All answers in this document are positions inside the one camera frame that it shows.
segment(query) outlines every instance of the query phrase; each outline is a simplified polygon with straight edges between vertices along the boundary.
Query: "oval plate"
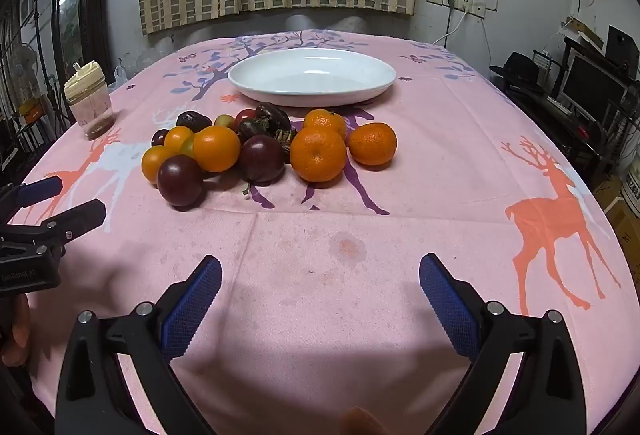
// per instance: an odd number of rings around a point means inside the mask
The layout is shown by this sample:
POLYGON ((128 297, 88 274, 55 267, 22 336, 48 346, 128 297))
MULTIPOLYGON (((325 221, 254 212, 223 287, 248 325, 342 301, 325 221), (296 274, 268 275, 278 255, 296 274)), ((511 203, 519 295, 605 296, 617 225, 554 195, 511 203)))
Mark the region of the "oval plate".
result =
POLYGON ((385 62, 348 50, 277 50, 238 62, 229 81, 247 97, 284 107, 338 107, 374 98, 396 80, 385 62))

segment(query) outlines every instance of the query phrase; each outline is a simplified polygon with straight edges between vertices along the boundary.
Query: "tangerine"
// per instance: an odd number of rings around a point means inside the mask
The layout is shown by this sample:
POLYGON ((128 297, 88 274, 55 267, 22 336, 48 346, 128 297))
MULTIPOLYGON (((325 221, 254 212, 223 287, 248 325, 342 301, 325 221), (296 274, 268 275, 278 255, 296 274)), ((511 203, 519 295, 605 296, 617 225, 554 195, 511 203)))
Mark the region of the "tangerine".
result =
POLYGON ((140 168, 142 168, 142 174, 151 184, 156 183, 160 165, 173 155, 174 152, 161 144, 152 146, 145 152, 145 155, 142 156, 140 168))
POLYGON ((340 134, 329 128, 303 128, 291 141, 293 169, 309 182, 327 182, 347 163, 347 147, 340 134))
POLYGON ((191 128, 187 128, 186 126, 174 126, 174 128, 169 130, 164 137, 164 145, 174 152, 174 154, 177 154, 180 152, 182 143, 192 135, 193 130, 191 128))
POLYGON ((347 138, 347 123, 340 114, 324 110, 324 108, 316 108, 311 110, 302 123, 302 128, 328 128, 340 134, 344 141, 347 138))
POLYGON ((231 168, 240 155, 240 139, 226 126, 207 126, 193 139, 193 155, 203 170, 220 173, 231 168))
POLYGON ((396 154, 398 138, 385 123, 368 123, 353 130, 349 136, 351 157, 366 166, 389 162, 396 154))

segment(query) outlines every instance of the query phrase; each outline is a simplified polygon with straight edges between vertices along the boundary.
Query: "keyboard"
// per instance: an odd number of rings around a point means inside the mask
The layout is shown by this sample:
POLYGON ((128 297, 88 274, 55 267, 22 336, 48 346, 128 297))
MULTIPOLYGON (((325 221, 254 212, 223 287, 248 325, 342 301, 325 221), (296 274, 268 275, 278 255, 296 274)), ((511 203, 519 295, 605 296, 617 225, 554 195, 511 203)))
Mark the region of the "keyboard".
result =
POLYGON ((560 110, 562 113, 570 116, 573 112, 571 110, 569 110, 567 107, 565 107, 562 103, 559 103, 558 101, 556 101, 555 99, 553 99, 551 96, 547 96, 546 97, 549 102, 554 105, 558 110, 560 110))

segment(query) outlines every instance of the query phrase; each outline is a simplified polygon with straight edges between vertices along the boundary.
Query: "human hand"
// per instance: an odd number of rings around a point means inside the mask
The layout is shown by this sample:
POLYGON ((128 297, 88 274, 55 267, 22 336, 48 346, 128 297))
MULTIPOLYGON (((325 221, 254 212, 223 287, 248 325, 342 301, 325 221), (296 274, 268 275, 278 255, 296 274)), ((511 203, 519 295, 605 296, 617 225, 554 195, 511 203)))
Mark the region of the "human hand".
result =
POLYGON ((368 411, 351 408, 340 417, 340 435, 390 435, 368 411))
POLYGON ((2 362, 7 367, 19 367, 25 364, 30 352, 31 314, 29 302, 25 294, 14 298, 14 325, 12 337, 8 339, 2 349, 2 362))

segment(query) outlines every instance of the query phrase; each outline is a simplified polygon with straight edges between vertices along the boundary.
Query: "wall frame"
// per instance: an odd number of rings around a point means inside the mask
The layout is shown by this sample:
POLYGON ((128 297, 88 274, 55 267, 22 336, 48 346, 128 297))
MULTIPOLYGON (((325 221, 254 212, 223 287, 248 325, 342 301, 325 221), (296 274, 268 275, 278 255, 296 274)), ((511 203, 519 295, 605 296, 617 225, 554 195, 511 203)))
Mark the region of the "wall frame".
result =
POLYGON ((51 0, 51 34, 58 83, 74 74, 73 63, 95 60, 113 82, 109 57, 106 0, 51 0))

